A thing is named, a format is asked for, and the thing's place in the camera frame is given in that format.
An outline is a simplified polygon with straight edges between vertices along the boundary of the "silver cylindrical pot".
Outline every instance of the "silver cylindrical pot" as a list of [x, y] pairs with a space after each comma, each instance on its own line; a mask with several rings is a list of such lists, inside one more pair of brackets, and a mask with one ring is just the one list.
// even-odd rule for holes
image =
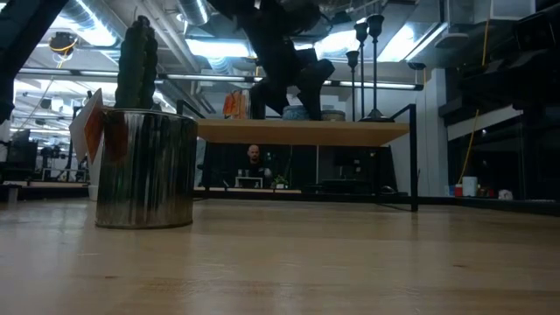
[[112, 110], [105, 117], [95, 225], [174, 228], [193, 222], [198, 125], [149, 110]]

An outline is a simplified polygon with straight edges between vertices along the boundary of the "bald man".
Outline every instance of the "bald man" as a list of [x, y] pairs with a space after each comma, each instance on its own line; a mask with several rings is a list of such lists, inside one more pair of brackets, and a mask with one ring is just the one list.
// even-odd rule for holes
[[261, 178], [264, 187], [270, 186], [270, 179], [272, 178], [272, 171], [264, 167], [263, 161], [261, 160], [261, 151], [259, 146], [252, 144], [247, 150], [248, 156], [248, 176], [252, 178]]

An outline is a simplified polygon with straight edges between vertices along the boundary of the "wooden tabletop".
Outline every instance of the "wooden tabletop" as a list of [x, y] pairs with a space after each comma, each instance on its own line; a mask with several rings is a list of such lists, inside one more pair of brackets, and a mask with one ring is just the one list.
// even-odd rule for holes
[[199, 119], [199, 137], [217, 144], [381, 146], [409, 133], [407, 123]]

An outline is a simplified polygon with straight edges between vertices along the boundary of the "wooden table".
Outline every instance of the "wooden table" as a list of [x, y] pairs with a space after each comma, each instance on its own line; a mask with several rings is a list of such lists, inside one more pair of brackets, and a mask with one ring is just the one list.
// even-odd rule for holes
[[[409, 124], [397, 122], [309, 122], [247, 119], [199, 119], [199, 137], [211, 144], [288, 144], [379, 147], [398, 137], [410, 136], [410, 205], [417, 211], [417, 113], [416, 104], [399, 110], [392, 118], [409, 112]], [[202, 182], [210, 196], [210, 163], [204, 163]], [[213, 191], [219, 198], [220, 192]]]

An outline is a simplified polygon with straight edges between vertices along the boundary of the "wooden shelf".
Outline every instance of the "wooden shelf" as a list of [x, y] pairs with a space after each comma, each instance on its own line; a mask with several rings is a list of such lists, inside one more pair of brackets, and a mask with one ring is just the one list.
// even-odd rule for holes
[[199, 137], [217, 144], [381, 146], [409, 133], [407, 123], [199, 119]]

